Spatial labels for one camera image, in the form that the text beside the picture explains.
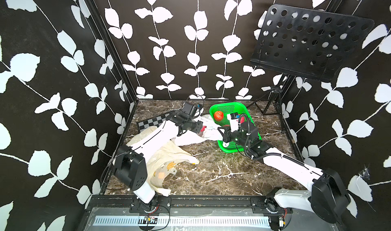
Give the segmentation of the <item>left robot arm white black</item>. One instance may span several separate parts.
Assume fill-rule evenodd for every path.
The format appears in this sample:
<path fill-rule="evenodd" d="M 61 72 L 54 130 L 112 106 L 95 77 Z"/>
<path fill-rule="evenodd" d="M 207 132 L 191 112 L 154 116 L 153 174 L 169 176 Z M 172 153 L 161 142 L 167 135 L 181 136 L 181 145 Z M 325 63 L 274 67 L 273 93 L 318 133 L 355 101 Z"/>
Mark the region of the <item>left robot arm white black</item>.
<path fill-rule="evenodd" d="M 145 204 L 151 203 L 155 190 L 147 182 L 147 162 L 151 157 L 176 136 L 188 131 L 199 133 L 203 123 L 195 118 L 202 114 L 203 105 L 185 102 L 175 110 L 152 133 L 130 146 L 122 145 L 112 160 L 114 176 L 130 187 Z"/>

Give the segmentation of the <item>white knotted plastic bag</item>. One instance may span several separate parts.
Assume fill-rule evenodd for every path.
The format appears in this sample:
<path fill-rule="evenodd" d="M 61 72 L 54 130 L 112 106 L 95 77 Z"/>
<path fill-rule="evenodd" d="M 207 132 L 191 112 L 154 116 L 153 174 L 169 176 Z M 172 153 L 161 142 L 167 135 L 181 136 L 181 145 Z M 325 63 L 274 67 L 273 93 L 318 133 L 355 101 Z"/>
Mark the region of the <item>white knotted plastic bag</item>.
<path fill-rule="evenodd" d="M 206 140 L 223 140 L 223 136 L 218 131 L 219 125 L 215 123 L 211 115 L 199 116 L 195 119 L 197 122 L 202 122 L 202 128 L 199 133 L 187 131 L 179 137 L 172 139 L 177 146 L 186 146 L 195 143 L 202 143 Z"/>

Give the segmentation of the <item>yellow banana print plastic bag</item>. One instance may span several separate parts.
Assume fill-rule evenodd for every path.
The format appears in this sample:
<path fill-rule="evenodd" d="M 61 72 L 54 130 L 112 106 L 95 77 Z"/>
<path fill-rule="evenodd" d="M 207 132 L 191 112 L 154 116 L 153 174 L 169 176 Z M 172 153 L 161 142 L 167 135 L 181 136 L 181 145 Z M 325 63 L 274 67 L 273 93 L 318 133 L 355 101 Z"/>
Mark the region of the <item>yellow banana print plastic bag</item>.
<path fill-rule="evenodd" d="M 163 188 L 164 180 L 158 178 L 159 173 L 165 173 L 165 177 L 173 174 L 175 166 L 182 162 L 199 164 L 197 158 L 171 141 L 177 134 L 176 125 L 161 125 L 134 136 L 126 144 L 136 153 L 142 153 L 146 161 L 147 178 L 142 186 L 134 191 L 134 194 L 144 202 L 149 202 L 156 193 L 170 195 L 171 189 Z"/>

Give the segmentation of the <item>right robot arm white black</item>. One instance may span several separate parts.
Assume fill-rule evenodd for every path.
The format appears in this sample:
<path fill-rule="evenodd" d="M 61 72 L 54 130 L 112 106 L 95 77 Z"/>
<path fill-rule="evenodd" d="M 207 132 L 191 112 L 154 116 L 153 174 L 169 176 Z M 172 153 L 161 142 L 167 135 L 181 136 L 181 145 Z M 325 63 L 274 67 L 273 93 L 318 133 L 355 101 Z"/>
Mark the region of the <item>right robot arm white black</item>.
<path fill-rule="evenodd" d="M 225 144 L 241 146 L 246 157 L 284 173 L 306 188 L 305 191 L 278 189 L 265 201 L 267 208 L 301 209 L 315 213 L 327 223 L 342 222 L 351 198 L 336 171 L 310 166 L 261 140 L 258 128 L 247 114 L 232 113 L 226 117 L 230 124 L 218 128 Z"/>

